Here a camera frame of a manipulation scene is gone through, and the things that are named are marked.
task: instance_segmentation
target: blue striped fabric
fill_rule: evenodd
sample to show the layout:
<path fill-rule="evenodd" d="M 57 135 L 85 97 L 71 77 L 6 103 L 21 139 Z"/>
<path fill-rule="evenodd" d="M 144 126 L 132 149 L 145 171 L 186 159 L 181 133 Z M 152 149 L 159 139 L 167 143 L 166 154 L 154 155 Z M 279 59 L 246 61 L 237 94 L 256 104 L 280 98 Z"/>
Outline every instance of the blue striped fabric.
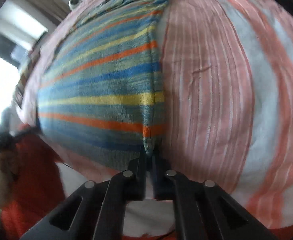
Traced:
<path fill-rule="evenodd" d="M 42 80 L 42 132 L 63 147 L 123 170 L 150 155 L 164 131 L 155 30 L 168 0 L 106 0 L 80 17 Z"/>

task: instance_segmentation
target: triangular cutout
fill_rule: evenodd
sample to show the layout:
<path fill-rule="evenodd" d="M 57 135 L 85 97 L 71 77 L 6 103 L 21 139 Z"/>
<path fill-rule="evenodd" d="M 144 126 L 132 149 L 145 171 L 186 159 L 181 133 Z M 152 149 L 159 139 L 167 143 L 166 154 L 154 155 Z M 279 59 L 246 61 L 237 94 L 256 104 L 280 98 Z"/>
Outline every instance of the triangular cutout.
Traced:
<path fill-rule="evenodd" d="M 238 229 L 248 223 L 224 198 L 219 197 L 218 200 L 231 230 Z"/>
<path fill-rule="evenodd" d="M 51 219 L 50 224 L 64 231 L 69 230 L 81 202 L 82 197 L 76 197 L 60 213 Z"/>

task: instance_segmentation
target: pink fabric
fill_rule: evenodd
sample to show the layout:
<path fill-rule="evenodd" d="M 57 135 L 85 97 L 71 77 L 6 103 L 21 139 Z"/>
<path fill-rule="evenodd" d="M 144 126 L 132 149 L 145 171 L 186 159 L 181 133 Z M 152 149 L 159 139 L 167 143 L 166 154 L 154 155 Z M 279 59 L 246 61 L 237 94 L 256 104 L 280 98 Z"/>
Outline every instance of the pink fabric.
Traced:
<path fill-rule="evenodd" d="M 55 47 L 102 1 L 85 0 L 44 45 L 24 122 L 34 124 Z M 171 0 L 168 10 L 165 157 L 192 180 L 216 181 L 268 228 L 293 225 L 293 18 L 272 0 Z M 64 159 L 96 181 L 115 172 L 74 153 Z"/>

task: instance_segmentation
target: red cloth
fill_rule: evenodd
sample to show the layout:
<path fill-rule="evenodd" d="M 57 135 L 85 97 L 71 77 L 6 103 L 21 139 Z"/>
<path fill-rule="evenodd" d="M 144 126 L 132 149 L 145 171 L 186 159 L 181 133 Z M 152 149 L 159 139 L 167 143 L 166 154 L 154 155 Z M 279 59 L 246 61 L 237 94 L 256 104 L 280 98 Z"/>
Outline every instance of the red cloth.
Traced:
<path fill-rule="evenodd" d="M 1 214 L 8 240 L 18 240 L 65 199 L 56 153 L 33 134 L 17 144 L 17 149 L 22 167 L 12 187 L 13 201 Z"/>

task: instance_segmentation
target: screw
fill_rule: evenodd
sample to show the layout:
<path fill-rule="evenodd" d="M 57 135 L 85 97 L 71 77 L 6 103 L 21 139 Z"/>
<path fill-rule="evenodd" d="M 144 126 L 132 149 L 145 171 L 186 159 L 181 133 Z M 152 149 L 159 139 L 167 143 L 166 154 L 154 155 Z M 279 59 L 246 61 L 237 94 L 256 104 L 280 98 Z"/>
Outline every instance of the screw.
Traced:
<path fill-rule="evenodd" d="M 205 186 L 206 187 L 214 187 L 215 186 L 215 182 L 211 181 L 211 180 L 206 180 L 205 181 Z"/>
<path fill-rule="evenodd" d="M 93 181 L 91 181 L 91 180 L 87 181 L 87 182 L 84 184 L 84 186 L 85 186 L 86 188 L 93 188 L 94 185 L 95 185 L 95 183 L 94 183 Z"/>
<path fill-rule="evenodd" d="M 133 175 L 133 172 L 129 170 L 123 172 L 124 177 L 131 177 L 132 175 Z"/>
<path fill-rule="evenodd" d="M 176 174 L 177 174 L 177 172 L 174 171 L 174 170 L 167 170 L 167 171 L 166 171 L 166 175 L 168 175 L 168 176 L 170 176 L 170 177 L 173 177 L 173 176 L 175 176 Z"/>

